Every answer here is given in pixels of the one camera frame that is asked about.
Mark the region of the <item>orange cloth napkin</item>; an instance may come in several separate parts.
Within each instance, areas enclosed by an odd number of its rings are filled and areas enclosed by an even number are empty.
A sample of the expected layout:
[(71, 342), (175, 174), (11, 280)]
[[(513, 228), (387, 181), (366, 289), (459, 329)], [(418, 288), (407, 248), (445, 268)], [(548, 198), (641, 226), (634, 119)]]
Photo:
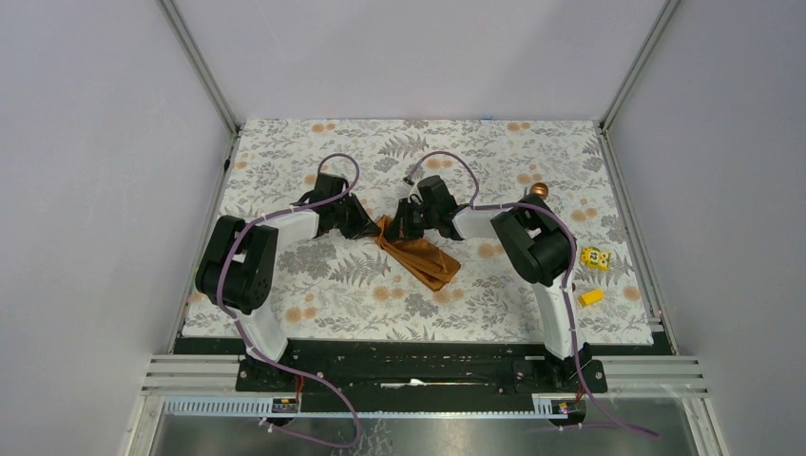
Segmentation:
[(424, 238), (388, 241), (384, 236), (392, 221), (389, 216), (377, 221), (380, 234), (375, 243), (432, 292), (442, 290), (458, 274), (461, 263)]

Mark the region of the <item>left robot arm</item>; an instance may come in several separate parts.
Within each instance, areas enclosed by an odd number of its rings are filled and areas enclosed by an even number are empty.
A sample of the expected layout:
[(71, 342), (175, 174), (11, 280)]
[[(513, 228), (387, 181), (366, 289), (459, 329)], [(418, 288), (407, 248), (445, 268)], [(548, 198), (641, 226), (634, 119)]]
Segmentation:
[(295, 366), (283, 357), (288, 337), (272, 311), (278, 253), (338, 230), (347, 239), (375, 238), (377, 224), (342, 177), (319, 174), (312, 190), (289, 208), (248, 222), (234, 216), (216, 221), (195, 276), (195, 287), (233, 321), (247, 353), (259, 360), (259, 379), (271, 390), (294, 381)]

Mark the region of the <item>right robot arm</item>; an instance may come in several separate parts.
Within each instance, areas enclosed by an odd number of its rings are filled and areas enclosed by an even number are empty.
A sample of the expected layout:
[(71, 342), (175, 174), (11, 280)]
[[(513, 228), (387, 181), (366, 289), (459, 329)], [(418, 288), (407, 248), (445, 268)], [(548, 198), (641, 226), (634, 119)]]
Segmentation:
[(421, 180), (415, 192), (398, 202), (384, 238), (416, 240), (427, 230), (456, 241), (495, 238), (514, 271), (535, 293), (543, 323), (544, 344), (554, 359), (545, 377), (555, 390), (568, 391), (583, 378), (574, 357), (583, 346), (578, 318), (570, 304), (570, 281), (576, 239), (548, 207), (544, 198), (526, 192), (511, 203), (460, 204), (438, 176)]

